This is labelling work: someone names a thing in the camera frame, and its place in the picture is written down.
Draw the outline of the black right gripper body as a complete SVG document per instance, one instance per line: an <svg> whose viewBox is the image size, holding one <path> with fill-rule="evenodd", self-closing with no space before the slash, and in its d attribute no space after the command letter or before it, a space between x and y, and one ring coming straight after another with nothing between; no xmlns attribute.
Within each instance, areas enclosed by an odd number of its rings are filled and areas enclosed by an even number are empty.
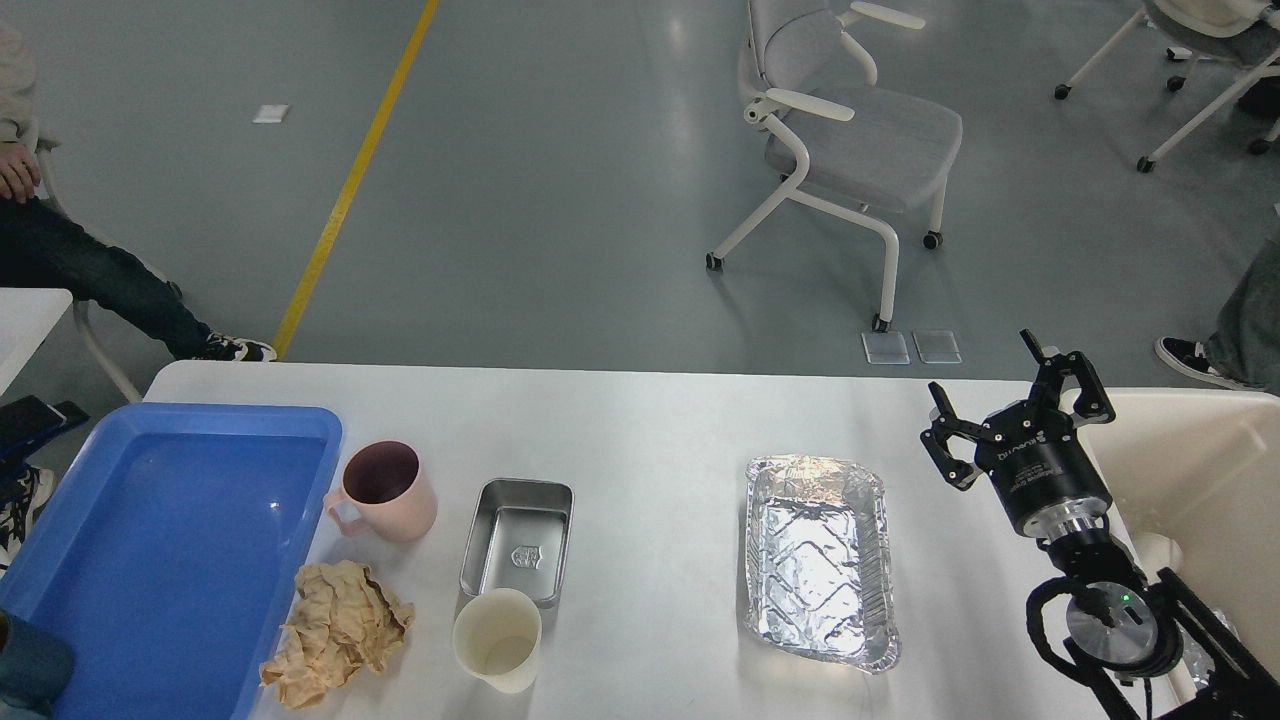
<svg viewBox="0 0 1280 720"><path fill-rule="evenodd" d="M1103 525L1112 496L1070 415L1018 402L986 424L1000 437L986 446L986 471L1019 536L1062 538Z"/></svg>

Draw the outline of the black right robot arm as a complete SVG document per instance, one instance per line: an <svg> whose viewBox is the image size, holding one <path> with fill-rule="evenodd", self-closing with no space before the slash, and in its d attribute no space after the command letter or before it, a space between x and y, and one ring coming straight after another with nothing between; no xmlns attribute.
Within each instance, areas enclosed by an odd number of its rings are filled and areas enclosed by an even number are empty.
<svg viewBox="0 0 1280 720"><path fill-rule="evenodd" d="M1091 360L1023 342L1037 365L1028 396L982 421L961 419L933 382L922 445L950 486L988 477L1011 528L1059 574L1027 597L1027 634L1051 667L1087 687L1111 719L1137 714L1123 688L1170 674L1193 639L1211 661L1207 684L1171 719L1262 719L1277 680L1170 568L1148 577L1108 521L1114 498L1078 432L1116 413Z"/></svg>

